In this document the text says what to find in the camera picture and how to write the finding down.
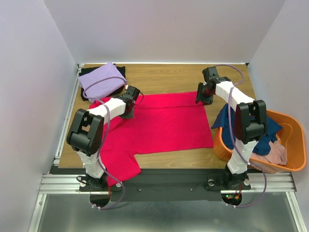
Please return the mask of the red t shirt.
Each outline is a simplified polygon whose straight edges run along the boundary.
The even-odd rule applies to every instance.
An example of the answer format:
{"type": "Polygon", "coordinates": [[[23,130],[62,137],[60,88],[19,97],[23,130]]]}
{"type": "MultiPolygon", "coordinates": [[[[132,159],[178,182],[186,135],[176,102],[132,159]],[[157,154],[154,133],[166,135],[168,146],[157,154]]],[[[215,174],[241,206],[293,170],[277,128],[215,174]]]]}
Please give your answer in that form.
{"type": "Polygon", "coordinates": [[[108,185],[141,172],[136,154],[212,148],[205,108],[195,100],[196,92],[139,96],[133,118],[111,119],[110,126],[104,127],[108,135],[100,152],[104,166],[113,175],[108,185]]]}

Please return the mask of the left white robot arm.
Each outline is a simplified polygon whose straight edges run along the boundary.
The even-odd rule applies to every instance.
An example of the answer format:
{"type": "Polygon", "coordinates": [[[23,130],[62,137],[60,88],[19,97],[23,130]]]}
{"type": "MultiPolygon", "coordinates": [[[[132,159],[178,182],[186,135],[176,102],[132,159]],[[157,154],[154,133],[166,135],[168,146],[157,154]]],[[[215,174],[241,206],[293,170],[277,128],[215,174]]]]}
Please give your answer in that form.
{"type": "Polygon", "coordinates": [[[123,94],[110,98],[107,102],[99,101],[98,107],[79,109],[74,115],[67,135],[67,144],[79,155],[86,175],[77,180],[84,186],[103,190],[107,186],[106,168],[100,159],[110,127],[115,117],[133,117],[133,109],[141,91],[133,86],[126,86],[123,94]]]}

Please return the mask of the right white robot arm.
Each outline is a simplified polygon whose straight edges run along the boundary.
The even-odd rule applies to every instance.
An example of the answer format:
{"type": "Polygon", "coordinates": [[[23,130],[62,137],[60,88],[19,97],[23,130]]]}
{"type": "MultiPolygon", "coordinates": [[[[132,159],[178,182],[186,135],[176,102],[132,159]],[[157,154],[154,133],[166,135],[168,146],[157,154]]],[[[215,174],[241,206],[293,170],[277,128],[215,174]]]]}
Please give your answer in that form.
{"type": "Polygon", "coordinates": [[[196,103],[211,105],[217,95],[228,103],[230,137],[234,146],[222,177],[224,187],[232,189],[247,179],[250,157],[258,141],[267,133],[267,108],[263,100],[254,100],[227,77],[220,77],[217,67],[202,71],[204,82],[197,87],[196,103]]]}

